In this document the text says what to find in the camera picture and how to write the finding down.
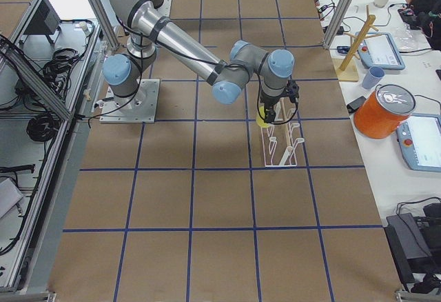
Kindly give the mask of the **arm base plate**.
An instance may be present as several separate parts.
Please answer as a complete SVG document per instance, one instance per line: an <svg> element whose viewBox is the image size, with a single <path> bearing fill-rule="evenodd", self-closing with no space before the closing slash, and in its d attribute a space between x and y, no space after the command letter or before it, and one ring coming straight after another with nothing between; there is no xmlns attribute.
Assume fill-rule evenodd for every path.
<svg viewBox="0 0 441 302"><path fill-rule="evenodd" d="M114 95L110 86L102 107L101 123L154 123L161 81L159 79L141 79L138 92L128 98Z"/></svg>

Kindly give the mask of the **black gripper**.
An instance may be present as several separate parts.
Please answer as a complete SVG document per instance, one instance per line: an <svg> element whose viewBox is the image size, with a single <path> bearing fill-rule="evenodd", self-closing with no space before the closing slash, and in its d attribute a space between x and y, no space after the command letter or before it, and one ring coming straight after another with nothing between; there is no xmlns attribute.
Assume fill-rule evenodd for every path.
<svg viewBox="0 0 441 302"><path fill-rule="evenodd" d="M264 122L265 123L273 123L276 118L276 112L273 108L281 98L289 97L286 91L282 91L281 94L276 96L270 96L266 94L263 90L259 92L259 101L264 105Z"/></svg>

